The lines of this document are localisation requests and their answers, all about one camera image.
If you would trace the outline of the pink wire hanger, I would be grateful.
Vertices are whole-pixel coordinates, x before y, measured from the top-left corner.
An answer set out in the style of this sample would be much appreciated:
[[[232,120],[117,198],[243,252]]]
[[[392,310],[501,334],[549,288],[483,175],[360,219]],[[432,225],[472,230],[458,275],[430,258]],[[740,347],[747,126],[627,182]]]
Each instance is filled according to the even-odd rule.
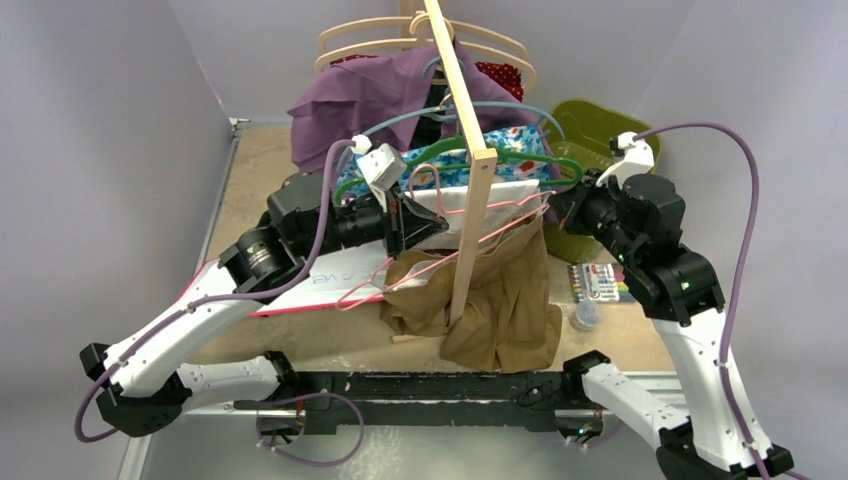
[[[435,188],[437,191],[440,191],[441,184],[437,184]],[[478,252],[481,252],[483,249],[490,247],[496,241],[507,236],[507,233],[511,230],[514,230],[519,227],[523,222],[527,220],[533,220],[539,216],[541,216],[545,211],[546,207],[544,202],[546,198],[551,194],[549,191],[544,191],[542,187],[539,185],[541,190],[541,195],[544,200],[541,205],[531,212],[528,212],[522,216],[514,217],[511,221],[509,221],[506,225],[502,226],[498,230],[482,236],[482,239],[479,241]],[[414,200],[414,189],[407,187],[406,195]],[[388,275],[388,270],[391,267],[398,267],[400,265],[400,261],[398,259],[392,260],[387,258],[381,266],[378,267],[379,270],[383,270],[385,272],[385,277],[383,281],[383,285],[381,286],[382,299],[387,293],[396,292],[398,290],[418,287],[426,284],[427,281],[432,277],[433,272],[442,267],[444,264],[451,265],[456,262],[457,251],[458,249],[448,249],[448,250],[420,250],[416,247],[413,249],[415,253],[428,253],[433,254],[437,258],[435,260],[416,260],[413,262],[412,266],[405,269],[403,275],[397,280],[391,280]],[[335,308],[340,311],[351,310],[357,306],[365,304],[367,302],[360,300],[351,305],[342,306],[340,304],[335,305]]]

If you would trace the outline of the tan pleated skirt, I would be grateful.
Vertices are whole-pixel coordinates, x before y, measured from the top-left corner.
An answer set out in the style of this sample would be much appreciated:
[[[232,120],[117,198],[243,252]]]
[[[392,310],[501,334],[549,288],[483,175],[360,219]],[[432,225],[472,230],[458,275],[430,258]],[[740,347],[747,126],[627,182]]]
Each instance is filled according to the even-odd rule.
[[[384,295],[381,319],[400,335],[439,337],[442,359],[503,373],[554,362],[562,312],[550,303],[548,255],[540,217],[479,250],[462,316],[451,321],[455,264],[446,262]]]

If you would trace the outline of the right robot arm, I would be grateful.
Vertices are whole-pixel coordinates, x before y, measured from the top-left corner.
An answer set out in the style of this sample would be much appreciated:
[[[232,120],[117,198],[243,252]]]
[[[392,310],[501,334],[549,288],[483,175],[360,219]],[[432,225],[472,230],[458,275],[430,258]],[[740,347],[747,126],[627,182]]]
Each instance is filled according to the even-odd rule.
[[[686,204],[663,177],[623,182],[587,173],[548,198],[563,230],[598,241],[651,320],[675,368],[677,409],[592,351],[563,366],[561,392],[576,407],[600,405],[654,451],[668,479],[769,479],[794,466],[758,422],[726,335],[731,323],[713,265],[681,240]]]

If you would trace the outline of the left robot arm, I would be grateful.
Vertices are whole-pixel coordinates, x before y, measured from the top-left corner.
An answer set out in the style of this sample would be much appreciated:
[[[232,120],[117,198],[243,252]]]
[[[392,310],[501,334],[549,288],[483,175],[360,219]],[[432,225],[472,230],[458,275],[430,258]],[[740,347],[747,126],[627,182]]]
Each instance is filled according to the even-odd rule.
[[[84,405],[97,408],[111,433],[130,437],[225,402],[287,408],[297,399],[298,382],[283,354],[211,366],[191,357],[305,280],[318,257],[376,241],[396,257],[447,228],[441,215],[397,185],[336,206],[328,179],[293,175],[268,197],[257,225],[205,264],[170,307],[123,341],[81,351],[93,381]]]

